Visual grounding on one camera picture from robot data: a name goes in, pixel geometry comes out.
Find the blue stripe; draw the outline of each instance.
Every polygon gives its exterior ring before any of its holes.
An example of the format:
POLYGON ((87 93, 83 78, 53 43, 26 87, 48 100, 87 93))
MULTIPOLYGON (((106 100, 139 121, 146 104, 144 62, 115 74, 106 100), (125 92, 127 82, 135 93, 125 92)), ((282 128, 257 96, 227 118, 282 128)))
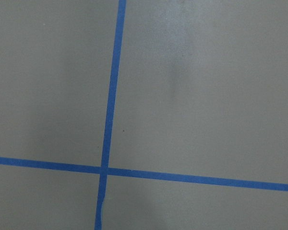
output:
POLYGON ((145 179, 164 180, 164 181, 178 181, 178 182, 188 182, 197 184, 214 184, 222 186, 256 188, 256 189, 278 190, 288 192, 288 184, 278 184, 269 182, 244 181, 244 180, 217 178, 217 177, 192 176, 192 175, 172 174, 163 172, 157 173, 157 172, 115 169, 115 168, 109 168, 108 174, 114 176, 137 177, 145 179))
POLYGON ((118 80, 118 75, 119 75, 120 50, 121 50, 121 42, 122 42, 122 36, 123 36, 125 9, 126 9, 126 0, 120 0, 119 6, 118 6, 117 20, 116 20, 110 86, 109 86, 109 93, 108 93, 107 115, 106 115, 105 133, 104 133, 104 143, 103 143, 102 157, 101 157, 101 170, 100 170, 100 177, 99 177, 99 188, 98 188, 96 216, 95 216, 95 230, 101 230, 102 206, 103 206, 103 202, 105 199, 106 187, 107 187, 112 125, 113 125, 117 80, 118 80))
POLYGON ((52 169, 79 173, 95 173, 100 174, 100 167, 78 165, 78 164, 65 164, 65 163, 54 163, 47 161, 32 161, 32 160, 22 160, 15 158, 5 158, 0 157, 0 164, 11 165, 11 166, 22 166, 29 168, 38 169, 52 169))

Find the gray surface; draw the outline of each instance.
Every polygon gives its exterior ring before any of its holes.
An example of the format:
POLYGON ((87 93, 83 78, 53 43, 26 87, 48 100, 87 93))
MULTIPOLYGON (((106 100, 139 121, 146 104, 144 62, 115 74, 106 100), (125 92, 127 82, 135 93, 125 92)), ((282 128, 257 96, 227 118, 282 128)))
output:
POLYGON ((94 228, 99 176, 0 165, 0 230, 94 228))
POLYGON ((110 166, 288 183, 288 0, 129 1, 110 166))
POLYGON ((103 230, 288 230, 288 192, 108 178, 103 230))
POLYGON ((0 1, 0 156, 100 165, 117 5, 0 1))

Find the gray floor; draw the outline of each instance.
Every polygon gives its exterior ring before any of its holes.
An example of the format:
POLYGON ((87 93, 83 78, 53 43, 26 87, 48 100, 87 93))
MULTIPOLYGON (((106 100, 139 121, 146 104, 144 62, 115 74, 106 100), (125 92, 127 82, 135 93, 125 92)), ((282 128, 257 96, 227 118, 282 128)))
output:
MULTIPOLYGON (((0 1, 0 157, 100 166, 118 1, 0 1)), ((128 0, 110 167, 288 184, 288 0, 128 0)), ((93 229, 99 176, 0 165, 0 230, 93 229)), ((108 177, 103 229, 287 229, 288 192, 108 177)))

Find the blue line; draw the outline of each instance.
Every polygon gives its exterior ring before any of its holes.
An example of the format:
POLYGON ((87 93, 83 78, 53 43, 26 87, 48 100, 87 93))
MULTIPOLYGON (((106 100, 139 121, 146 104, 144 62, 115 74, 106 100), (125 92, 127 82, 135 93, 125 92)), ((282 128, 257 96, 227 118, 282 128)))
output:
POLYGON ((106 195, 108 165, 111 146, 113 116, 115 107, 116 88, 120 66, 120 50, 123 36, 124 19, 125 19, 126 0, 120 0, 118 6, 116 30, 113 47, 112 67, 110 76, 110 85, 108 93, 107 115, 104 133, 104 143, 101 157, 101 169, 99 177, 99 188, 97 196, 95 230, 101 230, 102 224, 102 206, 106 195))
POLYGON ((54 163, 47 161, 32 161, 32 160, 23 160, 23 159, 5 158, 5 157, 0 157, 0 164, 38 168, 38 169, 52 169, 52 170, 79 172, 79 173, 95 173, 95 174, 100 173, 100 167, 95 166, 54 163))
POLYGON ((137 177, 137 178, 156 179, 165 181, 188 182, 197 184, 214 184, 214 185, 232 186, 232 187, 278 190, 288 192, 288 184, 244 181, 244 180, 217 178, 217 177, 192 176, 192 175, 172 174, 163 172, 157 173, 157 172, 115 169, 115 168, 108 168, 108 175, 137 177))
MULTIPOLYGON (((54 163, 54 162, 47 162, 47 161, 32 161, 32 160, 23 160, 23 159, 6 158, 6 157, 0 157, 0 164, 10 165, 10 166, 29 167, 29 168, 39 168, 39 169, 51 169, 51 170, 61 170, 61 171, 70 171, 70 172, 79 172, 79 173, 100 174, 100 167, 78 165, 78 164, 54 163)), ((234 179, 225 179, 225 178, 217 178, 217 177, 192 176, 192 175, 183 175, 183 174, 173 174, 173 173, 164 173, 164 172, 160 173, 160 172, 149 172, 149 171, 116 169, 116 168, 108 168, 108 175, 155 179, 155 180, 164 180, 164 181, 187 182, 187 183, 196 183, 196 184, 214 184, 214 185, 221 185, 221 186, 277 190, 277 191, 288 192, 288 184, 234 180, 234 179)))

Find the vertical blue line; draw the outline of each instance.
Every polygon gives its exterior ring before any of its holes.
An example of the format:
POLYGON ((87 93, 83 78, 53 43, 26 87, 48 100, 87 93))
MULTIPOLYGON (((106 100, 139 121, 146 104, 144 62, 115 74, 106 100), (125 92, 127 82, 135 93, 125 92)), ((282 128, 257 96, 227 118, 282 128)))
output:
POLYGON ((122 42, 122 35, 123 35, 123 28, 124 28, 125 9, 126 9, 126 0, 119 0, 119 7, 118 7, 118 13, 117 13, 117 20, 116 20, 116 29, 115 29, 115 38, 114 38, 114 47, 113 47, 110 85, 109 85, 109 93, 108 93, 108 105, 107 105, 107 115, 106 115, 105 133, 104 133, 104 143, 103 143, 103 149, 102 149, 101 167, 100 167, 100 176, 99 176, 99 188, 98 188, 96 216, 95 216, 95 230, 101 230, 102 206, 103 206, 103 202, 105 199, 106 187, 107 187, 109 155, 110 155, 110 146, 111 146, 116 88, 117 88, 117 80, 118 80, 119 66, 120 66, 120 50, 121 50, 121 42, 122 42))

